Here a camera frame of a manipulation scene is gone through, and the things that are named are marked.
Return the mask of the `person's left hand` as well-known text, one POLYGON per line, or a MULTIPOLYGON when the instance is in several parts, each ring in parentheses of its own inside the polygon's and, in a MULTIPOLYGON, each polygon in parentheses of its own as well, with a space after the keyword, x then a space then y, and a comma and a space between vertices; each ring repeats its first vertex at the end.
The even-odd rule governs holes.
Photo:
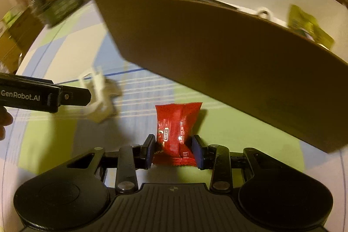
POLYGON ((5 138, 5 127, 13 123, 13 116, 3 106, 0 106, 0 140, 5 138))

